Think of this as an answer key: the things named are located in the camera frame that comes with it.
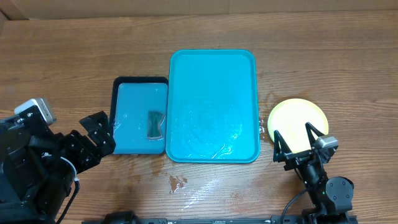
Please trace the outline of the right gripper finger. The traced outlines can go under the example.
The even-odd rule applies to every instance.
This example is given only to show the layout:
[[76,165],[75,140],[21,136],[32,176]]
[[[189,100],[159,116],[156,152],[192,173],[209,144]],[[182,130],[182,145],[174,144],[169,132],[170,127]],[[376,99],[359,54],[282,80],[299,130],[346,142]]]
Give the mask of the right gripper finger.
[[314,127],[310,122],[305,123],[305,129],[311,146],[314,146],[318,137],[324,136],[324,134]]
[[278,130],[274,131],[274,162],[284,162],[292,154],[290,147]]

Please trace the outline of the yellow plate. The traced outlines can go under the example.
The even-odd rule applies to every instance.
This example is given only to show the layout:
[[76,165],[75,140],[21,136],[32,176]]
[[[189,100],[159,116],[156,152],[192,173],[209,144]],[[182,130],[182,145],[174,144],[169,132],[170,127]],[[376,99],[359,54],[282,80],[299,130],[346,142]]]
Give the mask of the yellow plate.
[[305,123],[311,123],[321,133],[328,134],[329,125],[324,112],[314,103],[300,98],[280,102],[267,120],[269,136],[274,141],[278,130],[293,153],[310,149]]

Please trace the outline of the dark green scrub sponge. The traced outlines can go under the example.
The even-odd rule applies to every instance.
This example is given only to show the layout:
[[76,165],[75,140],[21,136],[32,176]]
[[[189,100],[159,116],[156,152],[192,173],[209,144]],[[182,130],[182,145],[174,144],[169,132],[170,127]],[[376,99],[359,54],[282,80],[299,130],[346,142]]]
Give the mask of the dark green scrub sponge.
[[147,138],[150,140],[158,140],[163,138],[161,125],[165,115],[159,111],[148,112]]

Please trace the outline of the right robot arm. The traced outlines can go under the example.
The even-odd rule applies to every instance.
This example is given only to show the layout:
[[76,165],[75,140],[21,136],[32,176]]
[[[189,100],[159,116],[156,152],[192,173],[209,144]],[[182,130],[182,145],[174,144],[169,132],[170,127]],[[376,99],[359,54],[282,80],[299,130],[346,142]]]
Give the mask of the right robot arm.
[[[305,123],[310,149],[294,153],[277,130],[274,131],[274,162],[284,162],[284,169],[294,170],[304,183],[305,190],[285,206],[281,215],[270,218],[271,223],[357,224],[356,216],[348,215],[353,209],[354,183],[346,177],[329,178],[324,165],[338,148],[338,140],[323,134],[311,123]],[[289,207],[301,196],[308,194],[313,207],[300,215],[287,215]]]

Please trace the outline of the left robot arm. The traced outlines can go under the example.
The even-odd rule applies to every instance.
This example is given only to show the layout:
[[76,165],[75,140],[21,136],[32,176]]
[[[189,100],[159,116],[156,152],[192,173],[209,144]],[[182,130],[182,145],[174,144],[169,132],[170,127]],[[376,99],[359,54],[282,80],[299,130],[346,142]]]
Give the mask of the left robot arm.
[[1,120],[1,223],[58,223],[77,175],[112,154],[116,143],[100,111],[80,120],[86,136],[54,134],[35,106]]

